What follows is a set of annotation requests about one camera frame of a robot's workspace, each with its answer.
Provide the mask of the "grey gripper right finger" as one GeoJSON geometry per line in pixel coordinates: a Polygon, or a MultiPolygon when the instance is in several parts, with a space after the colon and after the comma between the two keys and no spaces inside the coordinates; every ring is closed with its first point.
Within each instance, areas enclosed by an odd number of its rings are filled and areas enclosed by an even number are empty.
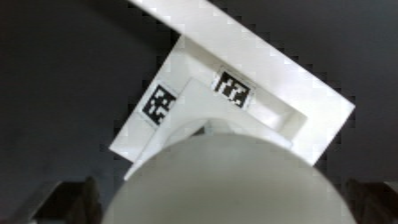
{"type": "Polygon", "coordinates": [[[357,224],[398,224],[398,182],[346,182],[346,201],[357,224]]]}

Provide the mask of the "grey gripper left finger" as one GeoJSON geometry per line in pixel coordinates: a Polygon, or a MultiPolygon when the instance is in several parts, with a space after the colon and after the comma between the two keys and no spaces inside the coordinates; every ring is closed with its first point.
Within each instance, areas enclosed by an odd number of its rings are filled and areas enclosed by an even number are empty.
{"type": "Polygon", "coordinates": [[[58,181],[39,188],[28,224],[101,224],[103,208],[96,180],[58,181]]]}

